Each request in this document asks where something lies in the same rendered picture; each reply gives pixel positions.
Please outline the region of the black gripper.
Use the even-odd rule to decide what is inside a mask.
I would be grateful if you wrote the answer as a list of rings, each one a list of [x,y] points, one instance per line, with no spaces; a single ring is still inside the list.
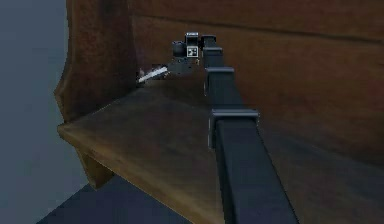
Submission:
[[[140,69],[137,83],[141,84],[147,80],[164,77],[169,71],[176,75],[191,74],[193,71],[192,59],[194,58],[194,47],[187,45],[183,41],[173,41],[172,54],[173,58],[167,67],[161,66],[147,72]]]

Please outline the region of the brown wooden shelf unit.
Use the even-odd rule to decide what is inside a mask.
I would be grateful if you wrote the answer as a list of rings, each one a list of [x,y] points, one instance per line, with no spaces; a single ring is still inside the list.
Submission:
[[[384,0],[65,0],[60,137],[192,224],[384,224]]]

